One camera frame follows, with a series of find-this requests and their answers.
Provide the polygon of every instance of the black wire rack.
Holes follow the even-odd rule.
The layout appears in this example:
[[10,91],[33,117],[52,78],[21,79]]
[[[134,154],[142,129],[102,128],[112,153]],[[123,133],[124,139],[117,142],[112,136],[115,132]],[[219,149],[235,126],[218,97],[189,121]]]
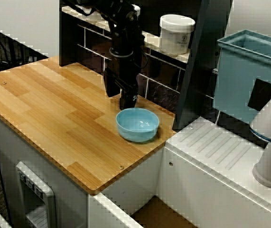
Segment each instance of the black wire rack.
[[47,57],[0,33],[0,71],[44,58]]

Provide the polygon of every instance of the blue plastic bin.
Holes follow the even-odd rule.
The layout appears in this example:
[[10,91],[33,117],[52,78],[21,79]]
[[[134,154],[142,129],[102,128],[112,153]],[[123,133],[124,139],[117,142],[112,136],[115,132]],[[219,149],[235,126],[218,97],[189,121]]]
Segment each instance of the blue plastic bin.
[[271,37],[243,30],[219,39],[218,45],[213,107],[249,124],[258,113],[248,107],[255,80],[271,83]]

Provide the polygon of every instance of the light blue bowl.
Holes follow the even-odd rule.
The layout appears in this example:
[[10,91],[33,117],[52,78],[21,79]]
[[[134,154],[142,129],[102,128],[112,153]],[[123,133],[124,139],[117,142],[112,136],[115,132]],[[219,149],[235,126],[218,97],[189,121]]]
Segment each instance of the light blue bowl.
[[132,142],[145,142],[152,139],[159,127],[158,117],[142,108],[127,108],[116,115],[118,133]]

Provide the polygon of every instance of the white wall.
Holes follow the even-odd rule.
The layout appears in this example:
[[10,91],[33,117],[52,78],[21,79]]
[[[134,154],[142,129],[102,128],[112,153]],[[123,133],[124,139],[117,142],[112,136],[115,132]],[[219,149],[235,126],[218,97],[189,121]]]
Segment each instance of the white wall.
[[[59,0],[0,0],[0,30],[48,57],[58,55]],[[234,0],[226,33],[271,36],[271,0]]]
[[59,0],[0,0],[0,31],[48,56],[59,52]]
[[226,34],[243,29],[271,36],[271,0],[234,0]]

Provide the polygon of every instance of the wood grain surface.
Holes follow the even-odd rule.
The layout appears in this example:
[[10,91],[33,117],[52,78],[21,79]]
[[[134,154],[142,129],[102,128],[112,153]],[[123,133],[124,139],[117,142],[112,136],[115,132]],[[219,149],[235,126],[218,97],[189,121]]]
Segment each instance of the wood grain surface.
[[108,98],[98,73],[78,63],[60,67],[58,57],[0,72],[0,119],[92,195],[175,134],[174,114],[139,96],[136,107],[159,118],[157,135],[145,143],[123,139],[119,97]]

